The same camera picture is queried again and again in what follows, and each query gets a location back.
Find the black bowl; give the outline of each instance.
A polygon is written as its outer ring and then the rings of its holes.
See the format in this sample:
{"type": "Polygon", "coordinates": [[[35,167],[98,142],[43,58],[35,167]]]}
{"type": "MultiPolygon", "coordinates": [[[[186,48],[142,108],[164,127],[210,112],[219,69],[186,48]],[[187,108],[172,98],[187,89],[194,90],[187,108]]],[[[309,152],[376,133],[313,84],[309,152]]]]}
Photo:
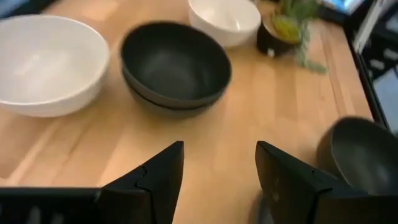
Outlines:
{"type": "Polygon", "coordinates": [[[362,118],[343,118],[322,137],[318,165],[372,195],[398,194],[398,139],[362,118]]]}
{"type": "Polygon", "coordinates": [[[153,22],[132,30],[121,56],[129,86],[168,108],[209,105],[231,79],[224,49],[201,31],[175,22],[153,22]]]}
{"type": "Polygon", "coordinates": [[[280,57],[293,51],[300,43],[289,43],[271,33],[264,19],[257,31],[257,49],[271,57],[280,57]]]}
{"type": "Polygon", "coordinates": [[[209,103],[208,105],[201,106],[199,108],[193,109],[176,109],[176,108],[168,108],[162,105],[158,105],[148,99],[145,99],[141,96],[136,90],[131,87],[126,81],[126,85],[129,88],[129,91],[132,97],[145,109],[148,111],[159,114],[162,116],[168,116],[170,118],[191,118],[194,116],[198,116],[201,113],[204,113],[208,110],[216,101],[209,103]]]}

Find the white bowl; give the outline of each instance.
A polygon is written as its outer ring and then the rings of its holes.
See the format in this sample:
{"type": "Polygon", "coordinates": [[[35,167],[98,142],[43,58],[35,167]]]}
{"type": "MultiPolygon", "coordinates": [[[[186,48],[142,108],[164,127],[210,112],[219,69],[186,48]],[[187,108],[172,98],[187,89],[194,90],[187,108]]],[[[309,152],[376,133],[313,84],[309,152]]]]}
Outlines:
{"type": "Polygon", "coordinates": [[[16,113],[72,113],[99,93],[109,47],[90,26],[59,16],[0,21],[0,105],[16,113]]]}
{"type": "Polygon", "coordinates": [[[260,12],[250,0],[189,0],[189,6],[191,25],[223,47],[245,43],[261,24],[260,12]]]}

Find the potted plant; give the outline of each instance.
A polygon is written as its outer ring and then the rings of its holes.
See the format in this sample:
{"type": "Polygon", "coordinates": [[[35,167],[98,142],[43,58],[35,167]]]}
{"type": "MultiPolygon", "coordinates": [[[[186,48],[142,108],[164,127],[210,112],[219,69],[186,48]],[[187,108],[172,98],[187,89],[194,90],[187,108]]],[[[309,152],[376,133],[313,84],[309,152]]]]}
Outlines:
{"type": "Polygon", "coordinates": [[[280,0],[276,10],[262,18],[257,48],[270,57],[294,51],[300,66],[325,73],[323,65],[307,58],[308,22],[316,16],[317,9],[317,0],[280,0]]]}

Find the bowl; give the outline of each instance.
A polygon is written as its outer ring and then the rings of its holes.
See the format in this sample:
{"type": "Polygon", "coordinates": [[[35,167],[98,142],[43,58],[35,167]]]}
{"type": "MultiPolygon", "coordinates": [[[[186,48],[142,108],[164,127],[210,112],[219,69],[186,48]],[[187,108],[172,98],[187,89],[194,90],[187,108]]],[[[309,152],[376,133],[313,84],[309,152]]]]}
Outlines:
{"type": "Polygon", "coordinates": [[[278,38],[271,26],[271,17],[264,16],[257,31],[256,40],[257,49],[261,53],[270,57],[280,57],[300,46],[301,42],[289,42],[278,38]]]}
{"type": "Polygon", "coordinates": [[[319,168],[371,195],[398,194],[398,139],[363,118],[337,121],[322,137],[319,168]]]}
{"type": "Polygon", "coordinates": [[[215,102],[231,79],[231,63],[211,37],[175,22],[152,22],[124,39],[126,82],[157,105],[195,109],[215,102]]]}
{"type": "Polygon", "coordinates": [[[0,105],[19,114],[61,116],[101,89],[109,47],[90,26],[59,16],[0,22],[0,105]]]}
{"type": "Polygon", "coordinates": [[[161,115],[161,116],[167,116],[169,118],[191,118],[194,116],[198,116],[199,114],[204,113],[206,110],[208,110],[214,103],[211,102],[208,105],[199,107],[199,108],[192,108],[192,109],[176,109],[176,108],[167,108],[161,105],[158,105],[148,99],[145,99],[143,96],[141,96],[138,92],[136,92],[133,87],[131,87],[128,82],[126,82],[126,85],[130,91],[130,94],[132,97],[135,99],[136,102],[138,102],[143,108],[145,108],[147,111],[150,111],[151,113],[161,115]]]}
{"type": "Polygon", "coordinates": [[[254,36],[261,23],[249,0],[189,0],[189,21],[223,47],[235,47],[254,36]]]}

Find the wooden countertop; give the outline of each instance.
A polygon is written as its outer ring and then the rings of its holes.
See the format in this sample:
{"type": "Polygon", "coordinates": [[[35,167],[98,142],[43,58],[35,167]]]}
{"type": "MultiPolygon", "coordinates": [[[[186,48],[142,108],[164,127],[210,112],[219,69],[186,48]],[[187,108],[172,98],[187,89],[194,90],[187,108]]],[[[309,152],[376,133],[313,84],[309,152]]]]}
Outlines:
{"type": "Polygon", "coordinates": [[[205,114],[175,120],[147,113],[132,99],[118,55],[125,33],[143,22],[187,23],[186,0],[62,0],[47,13],[103,34],[113,55],[108,80],[96,102],[69,116],[28,118],[1,109],[3,185],[100,186],[183,140],[174,223],[242,224],[252,220],[260,191],[257,140],[314,164],[317,142],[334,121],[348,114],[371,117],[344,32],[333,24],[314,23],[310,50],[329,74],[267,58],[253,44],[228,50],[233,78],[225,96],[205,114]]]}

